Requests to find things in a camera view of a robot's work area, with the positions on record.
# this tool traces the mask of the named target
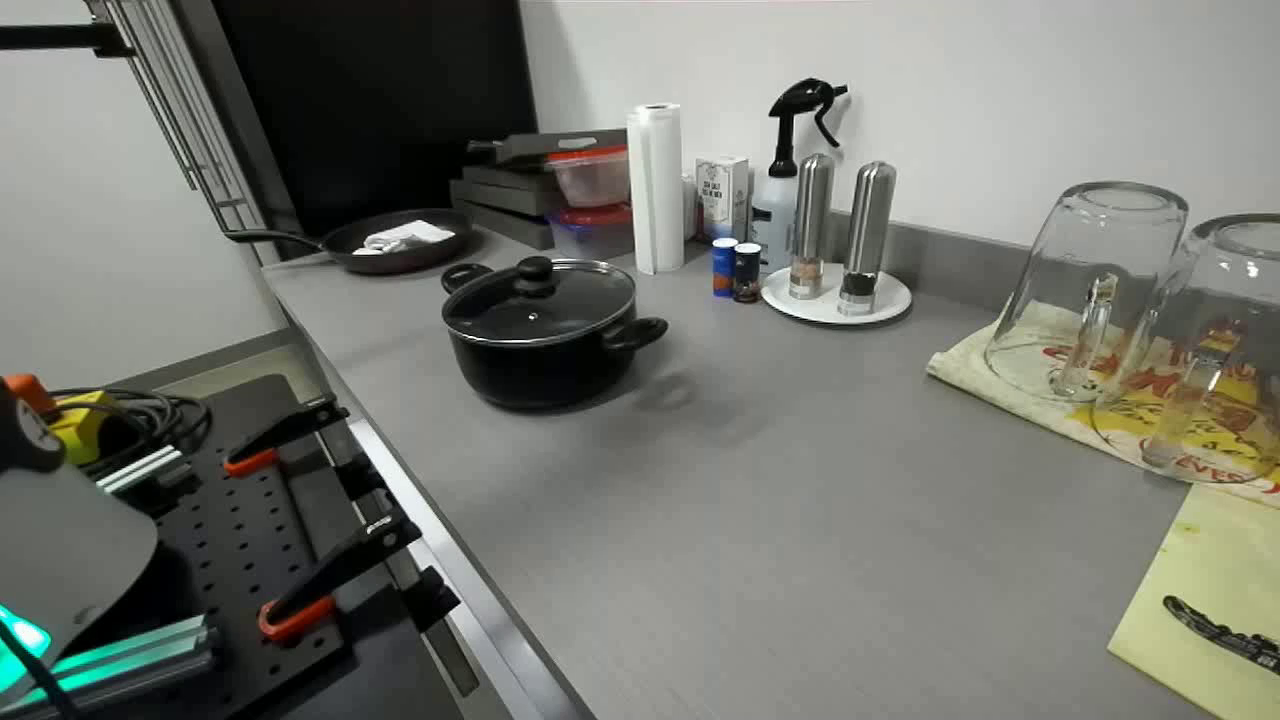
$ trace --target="pot handle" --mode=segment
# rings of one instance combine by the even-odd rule
[[[462,284],[471,284],[477,276],[488,276],[491,268],[482,268],[482,264],[452,264],[452,268],[443,268],[443,276],[441,276],[441,284],[443,284],[443,293],[457,293],[457,289],[462,289]]]
[[[607,354],[635,354],[635,349],[655,345],[662,335],[666,335],[666,319],[639,318],[635,323],[618,323],[618,330],[604,334],[604,349]]]

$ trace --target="pepper grinder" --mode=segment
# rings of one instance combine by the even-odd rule
[[[850,211],[848,211],[848,264],[839,284],[839,314],[869,318],[876,314],[876,279],[882,264],[886,240],[886,208],[893,208],[893,164],[876,162],[857,172]]]
[[[826,232],[826,211],[832,211],[832,162],[826,158],[808,158],[798,164],[798,196],[795,196],[795,260],[793,260],[793,284],[788,293],[795,301],[811,301],[822,289],[822,232]]]

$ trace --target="pot lid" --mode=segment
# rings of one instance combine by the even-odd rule
[[[632,301],[632,276],[613,264],[522,255],[457,289],[443,323],[477,345],[561,345],[613,323]]]

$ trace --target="glass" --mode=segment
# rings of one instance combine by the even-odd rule
[[[1181,248],[1186,206],[1151,185],[1069,188],[983,349],[988,369],[1033,397],[1086,405],[1115,391],[1115,369],[1154,279]]]
[[[1280,217],[1216,217],[1193,232],[1121,365],[1105,440],[1137,440],[1151,471],[1244,485],[1280,467]]]

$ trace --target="lid handle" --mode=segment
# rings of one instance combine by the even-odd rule
[[[522,255],[516,264],[516,295],[552,295],[557,293],[557,264],[546,255]]]

